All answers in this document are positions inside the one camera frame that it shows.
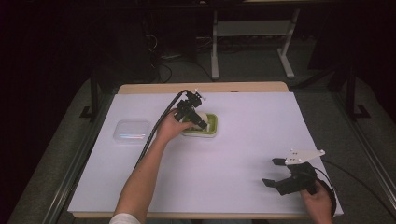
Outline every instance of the table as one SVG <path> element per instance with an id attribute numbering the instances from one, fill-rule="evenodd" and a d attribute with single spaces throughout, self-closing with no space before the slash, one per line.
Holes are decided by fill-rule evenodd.
<path id="1" fill-rule="evenodd" d="M 75 217 L 111 217 L 143 148 L 116 143 L 115 126 L 122 119 L 140 118 L 152 128 L 176 92 L 195 88 L 207 98 L 197 110 L 218 116 L 218 133 L 214 138 L 181 135 L 169 143 L 148 217 L 307 217 L 299 193 L 280 196 L 262 183 L 262 178 L 290 176 L 272 158 L 287 157 L 291 148 L 315 149 L 293 93 L 281 82 L 122 86 L 68 211 Z M 310 163 L 325 172 L 320 159 Z M 342 213 L 338 204 L 336 215 Z"/>

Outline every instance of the person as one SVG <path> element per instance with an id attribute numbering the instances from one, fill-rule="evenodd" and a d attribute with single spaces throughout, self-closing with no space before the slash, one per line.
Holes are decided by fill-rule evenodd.
<path id="1" fill-rule="evenodd" d="M 117 203 L 110 224 L 144 224 L 155 190 L 161 158 L 166 145 L 183 130 L 189 129 L 192 122 L 178 122 L 174 118 L 177 111 L 171 110 L 163 119 L 157 130 L 157 135 L 150 145 L 147 154 L 132 171 L 127 179 Z M 327 191 L 317 183 L 318 193 L 310 195 L 301 191 L 309 215 L 316 224 L 332 223 L 331 201 Z"/>

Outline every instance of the forearm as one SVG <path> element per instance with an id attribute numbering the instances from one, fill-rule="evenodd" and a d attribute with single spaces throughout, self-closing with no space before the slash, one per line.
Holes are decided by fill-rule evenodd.
<path id="1" fill-rule="evenodd" d="M 146 156 L 125 183 L 115 214 L 128 213 L 141 223 L 145 222 L 166 143 L 162 139 L 154 139 Z"/>

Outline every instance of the human hand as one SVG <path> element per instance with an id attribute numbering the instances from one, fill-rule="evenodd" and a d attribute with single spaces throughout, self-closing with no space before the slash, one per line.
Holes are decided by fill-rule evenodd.
<path id="1" fill-rule="evenodd" d="M 189 129 L 194 124 L 192 122 L 179 122 L 174 115 L 177 109 L 172 109 L 168 115 L 163 119 L 157 131 L 157 139 L 168 143 L 170 140 L 178 136 L 183 130 Z"/>
<path id="2" fill-rule="evenodd" d="M 332 223 L 332 200 L 327 190 L 318 182 L 315 182 L 317 193 L 311 195 L 308 190 L 300 191 L 309 216 L 316 224 Z"/>

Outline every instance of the dark background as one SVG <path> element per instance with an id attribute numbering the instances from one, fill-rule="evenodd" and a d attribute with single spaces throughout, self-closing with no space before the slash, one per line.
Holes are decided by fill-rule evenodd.
<path id="1" fill-rule="evenodd" d="M 157 20 L 145 22 L 142 28 L 145 13 L 77 10 L 97 5 L 89 0 L 0 3 L 0 223 L 7 222 L 84 81 L 96 76 L 101 88 L 110 93 L 123 83 L 148 83 L 157 72 L 150 67 L 155 59 L 146 51 L 144 32 L 150 30 L 164 44 L 192 58 L 194 37 L 211 32 L 208 11 L 178 12 L 172 17 L 157 12 Z M 318 40 L 311 68 L 325 69 L 340 61 L 353 65 L 394 120 L 395 8 L 390 0 L 361 7 L 306 7 L 294 35 Z M 265 13 L 280 14 L 271 10 Z M 235 15 L 246 16 L 223 15 L 230 20 Z M 263 14 L 249 15 L 255 19 Z"/>

